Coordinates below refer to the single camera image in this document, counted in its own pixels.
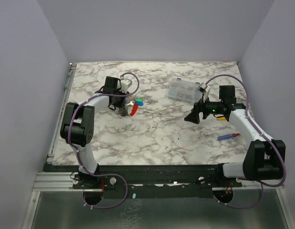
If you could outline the red black key holder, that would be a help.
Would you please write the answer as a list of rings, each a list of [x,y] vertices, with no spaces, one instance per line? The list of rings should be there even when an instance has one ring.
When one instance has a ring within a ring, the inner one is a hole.
[[[134,104],[130,113],[130,116],[134,116],[138,110],[138,104]]]

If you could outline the bunch of silver keys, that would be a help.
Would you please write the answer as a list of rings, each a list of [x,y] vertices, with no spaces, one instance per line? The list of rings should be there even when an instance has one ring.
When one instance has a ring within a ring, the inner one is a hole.
[[[129,103],[126,104],[126,106],[134,106],[135,101],[130,101]]]

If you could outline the blue key tag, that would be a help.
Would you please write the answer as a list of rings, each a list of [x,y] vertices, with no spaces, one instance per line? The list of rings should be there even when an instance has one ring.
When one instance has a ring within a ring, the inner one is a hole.
[[[140,102],[140,101],[136,101],[135,104],[138,106],[143,106],[143,102]]]

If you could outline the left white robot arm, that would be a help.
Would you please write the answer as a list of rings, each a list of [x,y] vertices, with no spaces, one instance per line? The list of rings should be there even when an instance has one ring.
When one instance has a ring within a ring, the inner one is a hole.
[[[79,171],[85,174],[83,182],[89,188],[97,187],[100,182],[100,176],[95,173],[98,163],[91,148],[94,116],[111,105],[114,108],[124,107],[125,95],[129,94],[131,84],[132,81],[128,79],[108,77],[105,85],[84,102],[84,105],[72,102],[66,104],[60,136],[74,150],[79,162]]]

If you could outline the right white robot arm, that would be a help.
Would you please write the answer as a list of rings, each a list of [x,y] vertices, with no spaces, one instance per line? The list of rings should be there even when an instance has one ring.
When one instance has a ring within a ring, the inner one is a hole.
[[[285,159],[285,144],[264,133],[251,118],[246,106],[237,103],[235,87],[223,85],[219,87],[219,101],[212,102],[208,98],[209,87],[200,87],[202,98],[194,103],[185,121],[199,124],[209,115],[222,115],[230,122],[248,144],[243,162],[224,163],[222,170],[214,174],[214,182],[224,187],[231,178],[242,178],[251,181],[282,179]]]

